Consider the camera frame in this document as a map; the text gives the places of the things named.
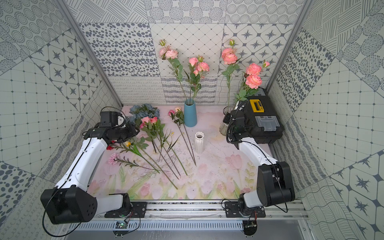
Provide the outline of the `large pink peony spray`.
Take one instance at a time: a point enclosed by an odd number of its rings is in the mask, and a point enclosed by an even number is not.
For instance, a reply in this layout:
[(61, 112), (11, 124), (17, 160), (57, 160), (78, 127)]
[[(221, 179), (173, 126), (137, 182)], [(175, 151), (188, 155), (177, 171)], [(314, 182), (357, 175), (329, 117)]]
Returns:
[(235, 49), (236, 42), (233, 39), (229, 40), (229, 48), (222, 51), (222, 62), (226, 65), (226, 70), (222, 72), (222, 75), (226, 77), (228, 95), (227, 95), (227, 107), (230, 106), (230, 91), (231, 91), (231, 78), (235, 70), (239, 68), (238, 60)]

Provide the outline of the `pink rose single stem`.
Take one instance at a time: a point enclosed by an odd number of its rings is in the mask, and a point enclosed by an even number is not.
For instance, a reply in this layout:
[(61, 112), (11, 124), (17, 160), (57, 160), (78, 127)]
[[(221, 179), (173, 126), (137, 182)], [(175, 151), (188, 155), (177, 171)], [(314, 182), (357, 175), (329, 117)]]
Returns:
[(199, 72), (197, 71), (197, 65), (199, 63), (199, 60), (198, 58), (196, 57), (193, 57), (193, 58), (190, 58), (189, 61), (189, 72), (185, 72), (186, 75), (187, 75), (187, 82), (190, 86), (190, 99), (191, 99), (191, 102), (193, 101), (193, 98), (195, 97), (195, 92), (197, 90), (197, 86), (198, 86), (198, 75), (199, 75)]

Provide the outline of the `pink carnation spray stem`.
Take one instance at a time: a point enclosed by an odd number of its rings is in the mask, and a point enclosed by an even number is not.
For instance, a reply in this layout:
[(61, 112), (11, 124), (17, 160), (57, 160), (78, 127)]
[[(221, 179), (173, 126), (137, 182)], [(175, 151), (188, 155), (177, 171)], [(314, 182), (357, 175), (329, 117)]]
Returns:
[(172, 49), (170, 45), (167, 45), (166, 40), (164, 39), (161, 39), (159, 44), (161, 46), (161, 49), (159, 50), (159, 58), (170, 63), (170, 69), (172, 70), (174, 77), (179, 82), (185, 99), (187, 99), (187, 95), (182, 84), (184, 68), (178, 59), (179, 52)]

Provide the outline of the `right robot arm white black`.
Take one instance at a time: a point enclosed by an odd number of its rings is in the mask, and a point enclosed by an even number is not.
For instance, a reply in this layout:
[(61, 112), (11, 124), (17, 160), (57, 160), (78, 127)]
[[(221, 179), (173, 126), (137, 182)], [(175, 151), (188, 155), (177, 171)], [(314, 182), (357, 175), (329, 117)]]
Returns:
[(279, 162), (268, 155), (251, 135), (244, 137), (241, 133), (234, 132), (237, 126), (245, 127), (244, 118), (249, 102), (242, 101), (232, 110), (226, 133), (227, 143), (233, 144), (258, 168), (256, 189), (240, 194), (238, 199), (239, 210), (243, 216), (250, 216), (262, 207), (287, 205), (296, 198), (289, 164)]

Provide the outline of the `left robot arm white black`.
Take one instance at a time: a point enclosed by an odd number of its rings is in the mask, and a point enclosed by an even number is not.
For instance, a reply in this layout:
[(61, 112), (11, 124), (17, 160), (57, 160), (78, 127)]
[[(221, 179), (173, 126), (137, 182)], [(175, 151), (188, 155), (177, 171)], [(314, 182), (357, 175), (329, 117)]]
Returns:
[(138, 134), (122, 112), (101, 112), (100, 122), (86, 131), (79, 153), (64, 176), (53, 189), (44, 190), (41, 202), (54, 225), (91, 221), (95, 216), (112, 214), (126, 216), (132, 213), (128, 194), (112, 194), (96, 198), (87, 190), (107, 147), (123, 143)]

